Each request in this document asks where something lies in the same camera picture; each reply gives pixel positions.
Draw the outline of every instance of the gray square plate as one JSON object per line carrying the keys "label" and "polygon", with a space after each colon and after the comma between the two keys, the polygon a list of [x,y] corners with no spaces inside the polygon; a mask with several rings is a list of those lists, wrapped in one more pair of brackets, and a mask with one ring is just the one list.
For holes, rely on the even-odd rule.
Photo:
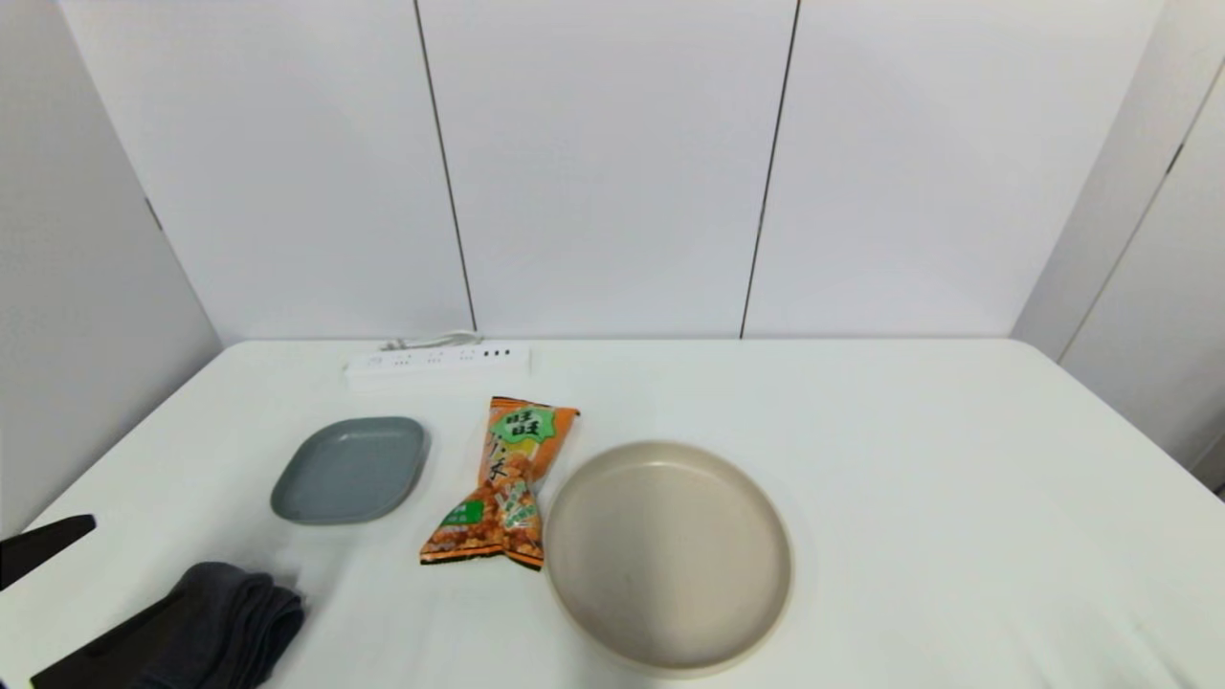
{"label": "gray square plate", "polygon": [[425,454],[425,429],[410,418],[333,423],[294,452],[272,489],[272,511],[314,525],[381,517],[408,497]]}

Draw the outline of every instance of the gray towel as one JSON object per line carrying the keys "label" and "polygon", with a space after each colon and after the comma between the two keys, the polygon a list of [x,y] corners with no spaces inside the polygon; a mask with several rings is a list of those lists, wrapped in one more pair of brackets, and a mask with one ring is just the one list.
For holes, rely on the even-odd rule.
{"label": "gray towel", "polygon": [[192,617],[132,689],[249,689],[263,683],[301,629],[301,598],[267,574],[200,563],[175,591],[197,603]]}

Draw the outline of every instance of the power strip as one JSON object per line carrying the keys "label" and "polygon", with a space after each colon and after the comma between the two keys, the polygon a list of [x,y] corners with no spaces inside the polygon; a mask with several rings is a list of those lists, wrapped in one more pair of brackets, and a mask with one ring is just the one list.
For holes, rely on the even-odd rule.
{"label": "power strip", "polygon": [[344,378],[349,390],[386,390],[425,374],[472,371],[528,373],[530,347],[526,342],[485,341],[462,347],[428,347],[376,352],[349,359]]}

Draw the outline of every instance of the chips bag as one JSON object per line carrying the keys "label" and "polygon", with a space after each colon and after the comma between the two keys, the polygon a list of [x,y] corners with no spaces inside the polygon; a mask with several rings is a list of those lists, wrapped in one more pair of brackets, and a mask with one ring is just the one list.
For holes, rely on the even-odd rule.
{"label": "chips bag", "polygon": [[451,510],[421,547],[421,564],[505,553],[539,570],[544,521],[533,487],[549,472],[578,409],[494,397],[477,489]]}

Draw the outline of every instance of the round plate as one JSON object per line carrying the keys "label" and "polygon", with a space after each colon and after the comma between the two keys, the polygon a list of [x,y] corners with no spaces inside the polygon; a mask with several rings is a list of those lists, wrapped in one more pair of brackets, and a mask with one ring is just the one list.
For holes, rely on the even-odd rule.
{"label": "round plate", "polygon": [[562,485],[545,519],[562,607],[615,656],[704,674],[773,629],[791,585],[786,532],[724,460],[675,443],[614,447]]}

